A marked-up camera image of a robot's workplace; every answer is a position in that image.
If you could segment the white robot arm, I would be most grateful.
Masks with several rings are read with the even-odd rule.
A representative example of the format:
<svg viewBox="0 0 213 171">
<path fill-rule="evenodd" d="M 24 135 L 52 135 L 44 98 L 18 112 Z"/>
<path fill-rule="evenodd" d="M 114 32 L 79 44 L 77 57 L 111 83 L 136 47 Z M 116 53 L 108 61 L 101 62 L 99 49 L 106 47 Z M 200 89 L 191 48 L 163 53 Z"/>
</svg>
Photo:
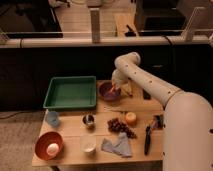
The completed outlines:
<svg viewBox="0 0 213 171">
<path fill-rule="evenodd" d="M 213 171 L 213 107 L 202 96 L 186 92 L 141 69 L 140 55 L 115 59 L 113 83 L 128 79 L 164 107 L 163 171 Z"/>
</svg>

